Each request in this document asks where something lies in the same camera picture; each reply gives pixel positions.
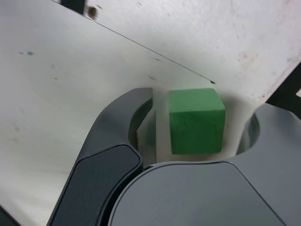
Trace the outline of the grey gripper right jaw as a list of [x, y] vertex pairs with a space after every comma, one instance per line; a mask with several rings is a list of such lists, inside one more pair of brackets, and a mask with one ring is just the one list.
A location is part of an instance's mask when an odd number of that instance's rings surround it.
[[120, 194], [110, 226], [298, 226], [301, 121], [265, 104], [255, 144], [215, 162], [166, 162]]

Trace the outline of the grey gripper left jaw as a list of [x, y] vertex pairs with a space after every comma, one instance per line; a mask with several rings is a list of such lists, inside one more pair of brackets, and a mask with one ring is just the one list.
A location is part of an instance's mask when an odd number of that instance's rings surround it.
[[122, 190], [143, 172], [136, 131], [153, 106], [153, 89], [133, 89], [96, 118], [49, 218], [50, 226], [106, 226]]

